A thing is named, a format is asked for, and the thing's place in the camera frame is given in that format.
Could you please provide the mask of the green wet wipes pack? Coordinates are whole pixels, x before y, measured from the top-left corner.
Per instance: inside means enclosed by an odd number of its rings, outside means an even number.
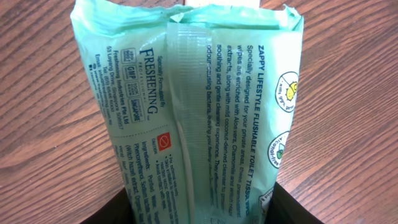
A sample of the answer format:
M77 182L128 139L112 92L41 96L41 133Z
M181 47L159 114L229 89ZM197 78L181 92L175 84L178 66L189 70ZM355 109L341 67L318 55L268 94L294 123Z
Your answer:
M292 125L304 18L77 1L70 15L135 223L264 223Z

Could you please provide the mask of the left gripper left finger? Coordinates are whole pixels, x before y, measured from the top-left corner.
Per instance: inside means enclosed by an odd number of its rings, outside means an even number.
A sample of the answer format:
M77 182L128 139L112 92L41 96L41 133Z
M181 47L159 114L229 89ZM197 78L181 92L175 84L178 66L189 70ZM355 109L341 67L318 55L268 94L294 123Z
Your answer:
M81 224L134 224L134 214L127 197L126 189L122 189L108 203L92 214Z

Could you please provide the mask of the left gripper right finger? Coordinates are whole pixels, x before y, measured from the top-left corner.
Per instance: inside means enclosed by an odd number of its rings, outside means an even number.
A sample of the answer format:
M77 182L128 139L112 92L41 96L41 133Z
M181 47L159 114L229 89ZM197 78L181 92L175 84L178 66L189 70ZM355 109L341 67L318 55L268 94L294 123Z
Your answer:
M275 183L265 224L323 224L296 201L279 183Z

